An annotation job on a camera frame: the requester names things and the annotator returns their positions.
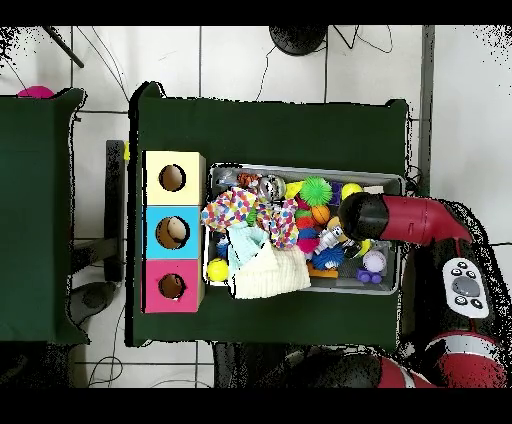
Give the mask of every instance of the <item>colorful plush toy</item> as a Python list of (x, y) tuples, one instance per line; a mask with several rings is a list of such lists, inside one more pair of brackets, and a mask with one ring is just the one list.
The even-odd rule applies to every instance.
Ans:
[(333, 269), (338, 268), (344, 259), (343, 249), (341, 246), (328, 247), (319, 254), (314, 254), (311, 262), (315, 269)]
[(321, 177), (308, 177), (300, 189), (300, 197), (309, 206), (326, 205), (332, 197), (332, 189)]
[(299, 246), (302, 252), (309, 254), (315, 250), (315, 248), (318, 246), (318, 243), (320, 242), (318, 239), (318, 232), (313, 228), (315, 221), (311, 216), (303, 216), (297, 218), (297, 212), (295, 212), (295, 224), (299, 229), (297, 246)]

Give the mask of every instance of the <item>pink ball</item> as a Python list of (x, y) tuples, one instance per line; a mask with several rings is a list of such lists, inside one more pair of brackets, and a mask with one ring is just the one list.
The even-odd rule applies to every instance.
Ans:
[(318, 238), (297, 240), (297, 246), (299, 246), (299, 249), (302, 250), (304, 253), (311, 253), (313, 250), (316, 249), (319, 243), (320, 240)]
[(47, 99), (54, 95), (53, 91), (42, 85), (33, 85), (26, 90), (21, 90), (18, 97), (33, 97), (34, 99)]

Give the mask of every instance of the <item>gray plastic bin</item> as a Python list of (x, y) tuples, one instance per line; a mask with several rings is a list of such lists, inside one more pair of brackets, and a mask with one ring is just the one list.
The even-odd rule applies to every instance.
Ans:
[[(235, 164), (213, 164), (210, 168), (209, 184), (211, 185), (211, 195), (206, 200), (211, 202), (217, 198), (219, 194), (226, 190), (225, 186), (219, 186), (217, 181), (221, 173), (226, 168), (233, 169), (235, 173), (248, 172), (251, 174), (274, 174), (282, 177), (285, 182), (301, 181), (305, 178), (317, 175), (325, 178), (327, 181), (336, 181), (340, 183), (357, 183), (362, 187), (365, 186), (383, 186), (385, 194), (404, 194), (405, 181), (399, 175), (391, 174), (372, 174), (365, 172), (350, 171), (328, 171), (323, 169), (308, 168), (289, 168), (274, 167), (264, 165), (235, 165)], [(331, 216), (337, 214), (336, 206), (329, 206)], [(215, 243), (212, 241), (212, 232), (208, 227), (205, 229), (205, 247), (203, 261), (203, 278), (210, 285), (225, 285), (225, 283), (210, 282), (206, 276), (207, 263), (216, 257)], [(305, 291), (321, 291), (331, 293), (357, 293), (369, 295), (388, 295), (395, 292), (400, 278), (401, 249), (395, 243), (382, 242), (378, 243), (377, 249), (381, 250), (387, 258), (386, 268), (381, 273), (382, 282), (380, 284), (362, 283), (355, 278), (356, 269), (363, 267), (362, 258), (345, 259), (338, 268), (339, 277), (323, 278), (311, 277), (311, 287), (304, 289)]]

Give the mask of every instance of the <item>green table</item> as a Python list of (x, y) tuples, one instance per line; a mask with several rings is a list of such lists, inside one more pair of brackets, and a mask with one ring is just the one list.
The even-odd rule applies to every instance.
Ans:
[(84, 98), (0, 96), (0, 340), (87, 343), (66, 314), (70, 122)]
[(295, 292), (234, 300), (207, 287), (195, 314), (143, 314), (141, 151), (197, 151), (209, 167), (238, 162), (404, 175), (407, 104), (248, 103), (163, 98), (145, 83), (130, 102), (127, 269), (128, 343), (215, 340), (366, 344), (393, 350), (398, 293), (388, 296)]

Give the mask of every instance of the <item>wooden cube box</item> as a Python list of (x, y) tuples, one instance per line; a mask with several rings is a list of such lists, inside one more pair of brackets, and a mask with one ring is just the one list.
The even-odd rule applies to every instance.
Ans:
[[(199, 214), (199, 206), (148, 206), (145, 217), (146, 259), (201, 259), (202, 232)], [(169, 222), (170, 225), (184, 224), (186, 233), (182, 234), (181, 230), (178, 234), (172, 231), (166, 233), (166, 224)], [(176, 235), (178, 239), (185, 239), (185, 242), (173, 244), (173, 240), (169, 238)]]
[[(200, 276), (199, 259), (146, 260), (145, 276), (142, 276), (141, 309), (144, 313), (197, 312), (204, 296), (204, 283)], [(177, 299), (169, 296), (165, 277), (177, 278), (184, 285), (182, 294)]]
[(147, 205), (203, 203), (206, 164), (199, 153), (148, 150), (143, 155)]

